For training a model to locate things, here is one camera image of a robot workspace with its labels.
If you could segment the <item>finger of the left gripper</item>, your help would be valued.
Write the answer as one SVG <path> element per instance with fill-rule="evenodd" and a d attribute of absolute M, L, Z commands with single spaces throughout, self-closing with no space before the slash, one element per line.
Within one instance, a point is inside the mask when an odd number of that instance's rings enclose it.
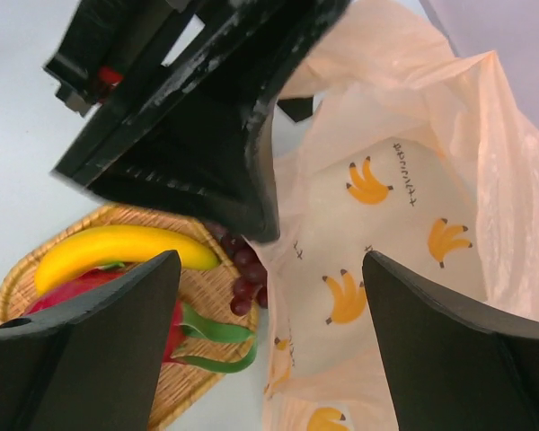
<path fill-rule="evenodd" d="M 314 114 L 314 97 L 280 99 L 277 103 L 283 113 L 293 122 L 302 122 Z"/>

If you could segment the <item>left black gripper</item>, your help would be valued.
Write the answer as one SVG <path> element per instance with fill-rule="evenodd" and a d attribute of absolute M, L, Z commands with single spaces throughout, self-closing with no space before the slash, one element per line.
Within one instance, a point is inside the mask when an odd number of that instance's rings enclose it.
<path fill-rule="evenodd" d="M 44 66 L 87 123 L 56 175 L 111 202 L 279 236 L 271 121 L 345 1 L 81 1 Z"/>

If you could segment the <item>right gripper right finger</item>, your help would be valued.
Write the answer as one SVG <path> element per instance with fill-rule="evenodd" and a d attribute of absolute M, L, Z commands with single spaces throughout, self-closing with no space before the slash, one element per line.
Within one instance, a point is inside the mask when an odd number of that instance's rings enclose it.
<path fill-rule="evenodd" d="M 539 322 L 378 251 L 362 272 L 401 430 L 539 430 Z"/>

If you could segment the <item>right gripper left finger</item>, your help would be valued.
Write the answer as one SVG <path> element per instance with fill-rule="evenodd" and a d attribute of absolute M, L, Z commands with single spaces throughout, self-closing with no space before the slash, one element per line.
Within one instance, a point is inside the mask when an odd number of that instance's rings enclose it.
<path fill-rule="evenodd" d="M 0 325 L 0 430 L 146 430 L 180 274 L 164 252 Z"/>

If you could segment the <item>yellow fake banana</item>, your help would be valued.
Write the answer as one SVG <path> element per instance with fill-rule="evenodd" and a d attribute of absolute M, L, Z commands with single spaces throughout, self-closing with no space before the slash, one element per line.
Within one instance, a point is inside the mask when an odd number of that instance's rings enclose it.
<path fill-rule="evenodd" d="M 38 295 L 101 266 L 142 263 L 165 251 L 177 251 L 184 268 L 209 270 L 219 258 L 207 246 L 182 233 L 139 225 L 107 225 L 83 230 L 53 246 L 34 275 Z"/>

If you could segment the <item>translucent orange plastic bag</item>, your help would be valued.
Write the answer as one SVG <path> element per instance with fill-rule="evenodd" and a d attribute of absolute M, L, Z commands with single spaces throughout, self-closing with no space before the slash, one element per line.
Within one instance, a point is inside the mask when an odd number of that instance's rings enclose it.
<path fill-rule="evenodd" d="M 286 84 L 321 103 L 274 163 L 266 430 L 395 430 L 374 333 L 378 251 L 539 321 L 539 132 L 495 53 L 460 58 L 393 1 L 356 1 Z"/>

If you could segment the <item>dark red fake grapes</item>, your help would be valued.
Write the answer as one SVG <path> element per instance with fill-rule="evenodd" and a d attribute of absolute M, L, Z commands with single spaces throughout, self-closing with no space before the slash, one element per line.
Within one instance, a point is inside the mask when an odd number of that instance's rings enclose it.
<path fill-rule="evenodd" d="M 256 303 L 260 308 L 268 308 L 267 270 L 246 240 L 233 234 L 219 224 L 204 223 L 205 227 L 218 241 L 225 254 L 239 272 L 233 282 L 233 299 L 230 309 L 237 316 L 246 315 Z"/>

